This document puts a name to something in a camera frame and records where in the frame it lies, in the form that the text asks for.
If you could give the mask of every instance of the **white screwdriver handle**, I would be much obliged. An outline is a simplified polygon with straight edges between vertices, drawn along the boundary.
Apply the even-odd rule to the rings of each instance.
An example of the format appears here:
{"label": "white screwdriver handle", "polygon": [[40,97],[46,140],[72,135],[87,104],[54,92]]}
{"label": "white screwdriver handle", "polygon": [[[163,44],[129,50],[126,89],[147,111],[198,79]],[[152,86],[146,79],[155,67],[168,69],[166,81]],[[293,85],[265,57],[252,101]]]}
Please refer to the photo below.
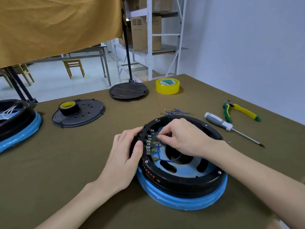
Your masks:
{"label": "white screwdriver handle", "polygon": [[225,122],[223,119],[219,118],[218,116],[212,114],[212,113],[205,113],[204,117],[206,118],[207,121],[211,122],[212,124],[222,127],[227,131],[230,131],[233,128],[233,125]]}

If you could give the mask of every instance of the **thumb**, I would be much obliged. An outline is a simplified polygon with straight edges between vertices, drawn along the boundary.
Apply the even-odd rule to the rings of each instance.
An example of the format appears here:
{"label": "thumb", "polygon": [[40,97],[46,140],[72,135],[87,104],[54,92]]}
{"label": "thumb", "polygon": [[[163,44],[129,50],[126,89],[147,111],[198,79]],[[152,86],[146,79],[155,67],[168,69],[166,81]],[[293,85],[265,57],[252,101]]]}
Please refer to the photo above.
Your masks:
{"label": "thumb", "polygon": [[172,147],[174,146],[174,142],[175,142],[174,137],[170,137],[170,136],[166,136],[166,135],[158,135],[157,139],[159,139],[164,144],[167,144],[167,145],[172,146]]}
{"label": "thumb", "polygon": [[143,154],[143,142],[138,140],[134,146],[134,149],[132,151],[132,156],[129,158],[128,163],[130,165],[137,167],[140,158],[142,157]]}

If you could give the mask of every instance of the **olive green table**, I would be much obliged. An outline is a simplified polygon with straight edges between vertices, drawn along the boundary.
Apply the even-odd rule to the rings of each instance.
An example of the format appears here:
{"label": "olive green table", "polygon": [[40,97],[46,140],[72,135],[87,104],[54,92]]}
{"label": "olive green table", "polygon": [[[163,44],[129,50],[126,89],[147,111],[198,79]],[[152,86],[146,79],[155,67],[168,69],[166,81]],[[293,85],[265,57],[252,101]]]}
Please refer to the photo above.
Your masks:
{"label": "olive green table", "polygon": [[[162,95],[155,81],[145,82],[149,94],[140,100],[118,101],[108,90],[42,102],[35,108],[44,123],[26,141],[0,154],[0,228],[34,228],[94,181],[106,163],[115,134],[179,108],[204,121],[205,112],[223,117],[223,100],[261,117],[256,122],[232,110],[234,127],[263,143],[262,148],[234,132],[215,129],[231,146],[298,181],[305,177],[305,126],[248,103],[187,75],[179,75],[179,93]],[[59,128],[52,115],[64,101],[102,101],[106,111],[77,128]],[[193,212],[165,207],[149,197],[134,179],[131,185],[97,209],[81,228],[264,228],[272,212],[246,187],[229,176],[223,196],[212,206]]]}

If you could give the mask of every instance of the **left hand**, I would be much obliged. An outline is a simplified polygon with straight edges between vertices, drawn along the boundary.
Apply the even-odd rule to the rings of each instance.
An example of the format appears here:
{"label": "left hand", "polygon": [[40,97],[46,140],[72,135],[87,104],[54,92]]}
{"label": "left hand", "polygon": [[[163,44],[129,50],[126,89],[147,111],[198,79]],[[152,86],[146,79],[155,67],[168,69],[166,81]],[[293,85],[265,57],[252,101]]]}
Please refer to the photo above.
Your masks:
{"label": "left hand", "polygon": [[130,144],[143,127],[125,130],[115,135],[105,168],[96,180],[107,188],[111,195],[127,188],[135,176],[139,160],[143,153],[143,143],[138,141],[129,158]]}

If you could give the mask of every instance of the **hand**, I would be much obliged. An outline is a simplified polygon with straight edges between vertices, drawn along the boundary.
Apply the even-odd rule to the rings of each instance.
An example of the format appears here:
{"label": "hand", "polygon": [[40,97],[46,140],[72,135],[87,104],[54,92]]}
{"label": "hand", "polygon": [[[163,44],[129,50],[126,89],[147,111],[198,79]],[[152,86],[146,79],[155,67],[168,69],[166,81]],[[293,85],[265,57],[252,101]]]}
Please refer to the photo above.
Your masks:
{"label": "hand", "polygon": [[157,138],[185,155],[207,159],[209,159],[210,154],[218,151],[217,145],[222,142],[210,138],[184,118],[173,119],[163,127]]}
{"label": "hand", "polygon": [[129,186],[138,167],[139,160],[143,153],[143,143],[138,141],[135,144],[131,158],[129,158],[130,144],[136,134],[143,127],[125,130],[115,135],[113,145],[106,162],[105,168],[96,180],[103,188],[114,195]]}

